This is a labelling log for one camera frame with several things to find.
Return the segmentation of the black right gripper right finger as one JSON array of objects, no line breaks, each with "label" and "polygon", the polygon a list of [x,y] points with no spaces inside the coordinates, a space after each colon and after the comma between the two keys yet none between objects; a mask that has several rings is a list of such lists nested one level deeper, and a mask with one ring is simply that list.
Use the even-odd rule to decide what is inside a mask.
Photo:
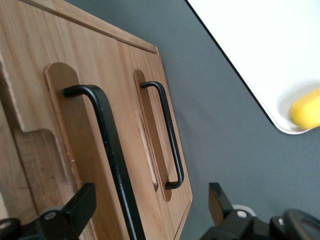
[{"label": "black right gripper right finger", "polygon": [[221,185],[208,186],[208,207],[214,222],[202,240],[269,240],[269,225],[247,210],[235,209]]}]

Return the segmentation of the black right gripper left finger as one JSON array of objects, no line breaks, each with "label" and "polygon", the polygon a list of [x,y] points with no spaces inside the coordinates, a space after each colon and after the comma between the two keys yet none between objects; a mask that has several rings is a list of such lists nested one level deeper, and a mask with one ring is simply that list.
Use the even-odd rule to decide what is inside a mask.
[{"label": "black right gripper left finger", "polygon": [[40,240],[78,240],[97,208],[96,187],[86,183],[60,210],[50,210],[37,220]]}]

